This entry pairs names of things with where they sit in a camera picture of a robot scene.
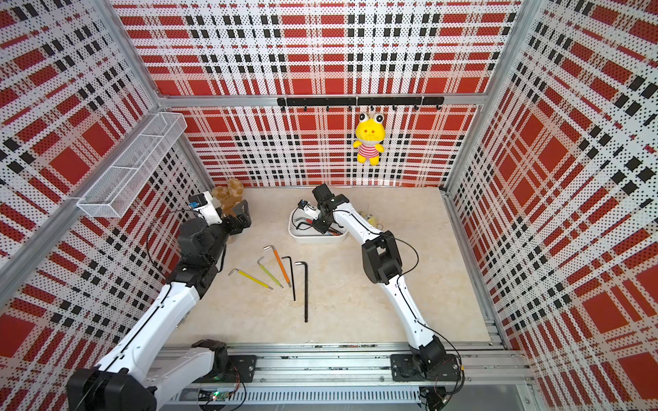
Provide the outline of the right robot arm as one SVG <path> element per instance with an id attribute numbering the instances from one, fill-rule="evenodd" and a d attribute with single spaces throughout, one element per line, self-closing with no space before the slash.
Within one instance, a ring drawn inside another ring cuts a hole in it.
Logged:
<path id="1" fill-rule="evenodd" d="M 464 369 L 457 349 L 448 351 L 448 340 L 431 329 L 414 302 L 405 280 L 399 244 L 406 244 L 390 231 L 382 231 L 359 214 L 344 195 L 334 195 L 327 185 L 312 190 L 316 204 L 301 200 L 297 208 L 310 226 L 325 234 L 332 226 L 343 229 L 361 245 L 363 270 L 370 282 L 380 286 L 392 304 L 404 328 L 411 351 L 412 370 L 400 372 L 402 378 L 427 381 L 464 381 Z"/>

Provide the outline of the long black hex key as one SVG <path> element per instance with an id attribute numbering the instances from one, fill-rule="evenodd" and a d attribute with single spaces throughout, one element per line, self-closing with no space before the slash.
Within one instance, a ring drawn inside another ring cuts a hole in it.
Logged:
<path id="1" fill-rule="evenodd" d="M 309 277 L 308 277 L 308 263 L 305 261 L 296 261 L 295 266 L 301 266 L 304 270 L 304 323 L 308 323 L 309 317 Z"/>

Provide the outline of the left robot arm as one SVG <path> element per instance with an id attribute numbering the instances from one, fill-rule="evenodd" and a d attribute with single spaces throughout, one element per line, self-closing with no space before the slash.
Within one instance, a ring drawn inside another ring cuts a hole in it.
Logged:
<path id="1" fill-rule="evenodd" d="M 195 380 L 231 373 L 226 344 L 208 339 L 195 342 L 157 373 L 150 371 L 171 334 L 221 271 L 229 238 L 251 225 L 246 200 L 226 216 L 207 192 L 188 201 L 197 215 L 180 229 L 181 260 L 130 332 L 94 366 L 75 371 L 69 379 L 71 410 L 159 410 Z"/>

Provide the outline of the white plastic storage box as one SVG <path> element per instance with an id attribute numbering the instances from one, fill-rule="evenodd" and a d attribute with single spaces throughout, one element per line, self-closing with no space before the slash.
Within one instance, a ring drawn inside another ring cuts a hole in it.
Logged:
<path id="1" fill-rule="evenodd" d="M 336 224 L 322 235 L 312 227 L 311 223 L 311 219 L 305 219 L 302 211 L 295 208 L 291 212 L 288 232 L 300 244 L 338 244 L 347 238 L 347 233 L 341 232 Z"/>

